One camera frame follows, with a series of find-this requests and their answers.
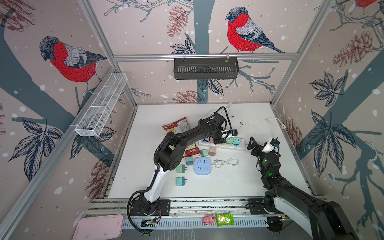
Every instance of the mesh basket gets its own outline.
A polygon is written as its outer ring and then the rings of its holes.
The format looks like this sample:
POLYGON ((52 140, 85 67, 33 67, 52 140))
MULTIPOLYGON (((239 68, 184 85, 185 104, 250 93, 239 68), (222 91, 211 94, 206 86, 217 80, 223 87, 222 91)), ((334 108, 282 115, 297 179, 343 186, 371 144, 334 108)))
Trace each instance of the mesh basket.
POLYGON ((80 136, 100 135, 126 83, 125 73, 110 75, 75 129, 80 136))
POLYGON ((234 79, 239 73, 237 58, 175 58, 175 79, 234 79))

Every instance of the green snack package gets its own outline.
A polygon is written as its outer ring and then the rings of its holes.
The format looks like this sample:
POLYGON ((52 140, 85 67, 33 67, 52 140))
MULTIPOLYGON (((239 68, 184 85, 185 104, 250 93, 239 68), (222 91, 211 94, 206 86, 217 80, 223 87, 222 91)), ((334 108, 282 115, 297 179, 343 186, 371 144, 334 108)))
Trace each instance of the green snack package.
POLYGON ((235 221, 233 220, 232 212, 229 212, 227 214, 215 214, 215 215, 216 215, 216 221, 217 221, 218 227, 235 224, 235 221))

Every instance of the white table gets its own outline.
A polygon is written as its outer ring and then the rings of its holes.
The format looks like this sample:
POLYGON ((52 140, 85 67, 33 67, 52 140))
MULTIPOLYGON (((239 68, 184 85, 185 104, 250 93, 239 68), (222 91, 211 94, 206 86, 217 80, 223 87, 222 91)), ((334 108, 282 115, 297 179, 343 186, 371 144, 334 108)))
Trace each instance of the white table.
MULTIPOLYGON (((212 109, 218 109, 227 104, 160 104, 140 105, 131 131, 128 136, 116 176, 108 198, 129 198, 136 190, 147 187, 154 171, 153 154, 164 139, 166 131, 162 125, 186 117, 190 128, 197 126, 200 118, 206 118, 212 109)), ((294 159, 283 133, 267 103, 233 104, 229 112, 232 129, 238 130, 238 137, 244 138, 246 144, 251 136, 259 144, 272 136, 275 126, 275 137, 280 141, 280 173, 293 185, 306 193, 310 193, 303 175, 294 159)), ((217 149, 214 159, 228 160, 235 157, 239 160, 237 166, 223 166, 219 169, 212 167, 209 175, 197 175, 193 165, 188 166, 187 172, 172 171, 161 190, 161 197, 245 197, 264 196, 261 174, 256 169, 256 157, 250 151, 217 149), (185 177, 185 186, 176 186, 176 178, 185 177)))

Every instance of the bird's head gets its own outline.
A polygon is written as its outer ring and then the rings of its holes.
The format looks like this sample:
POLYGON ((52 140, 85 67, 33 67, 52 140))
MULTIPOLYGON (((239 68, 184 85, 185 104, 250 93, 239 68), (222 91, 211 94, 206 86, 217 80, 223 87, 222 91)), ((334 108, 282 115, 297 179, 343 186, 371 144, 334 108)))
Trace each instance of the bird's head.
POLYGON ((53 47, 60 41, 54 36, 47 36, 40 42, 40 52, 44 61, 47 59, 54 61, 55 53, 53 52, 53 47))
POLYGON ((247 15, 248 10, 245 7, 235 7, 229 11, 229 13, 227 14, 227 17, 225 19, 227 19, 231 23, 233 23, 235 21, 235 19, 242 14, 247 15))

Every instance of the gray floor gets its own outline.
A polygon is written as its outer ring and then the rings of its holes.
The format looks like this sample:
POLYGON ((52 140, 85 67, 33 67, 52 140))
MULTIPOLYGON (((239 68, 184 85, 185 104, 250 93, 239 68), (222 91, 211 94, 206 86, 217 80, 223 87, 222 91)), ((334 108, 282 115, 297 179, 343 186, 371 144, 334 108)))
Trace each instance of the gray floor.
POLYGON ((124 230, 118 240, 310 240, 312 239, 295 222, 281 230, 280 234, 272 234, 266 228, 214 228, 188 230, 156 230, 150 236, 142 236, 132 229, 124 230))

